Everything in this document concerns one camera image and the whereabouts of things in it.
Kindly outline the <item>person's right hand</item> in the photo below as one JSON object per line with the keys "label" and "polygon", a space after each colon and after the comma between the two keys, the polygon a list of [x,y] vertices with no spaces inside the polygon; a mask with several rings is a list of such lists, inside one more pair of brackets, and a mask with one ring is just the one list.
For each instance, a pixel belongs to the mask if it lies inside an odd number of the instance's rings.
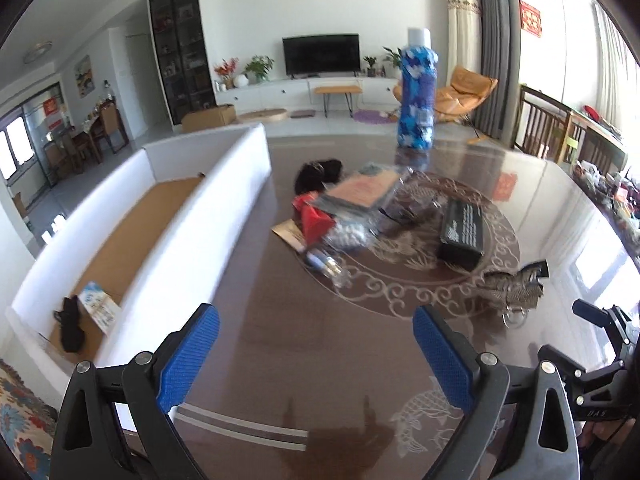
{"label": "person's right hand", "polygon": [[582,479],[638,479],[638,419],[587,422],[578,437],[578,451]]}

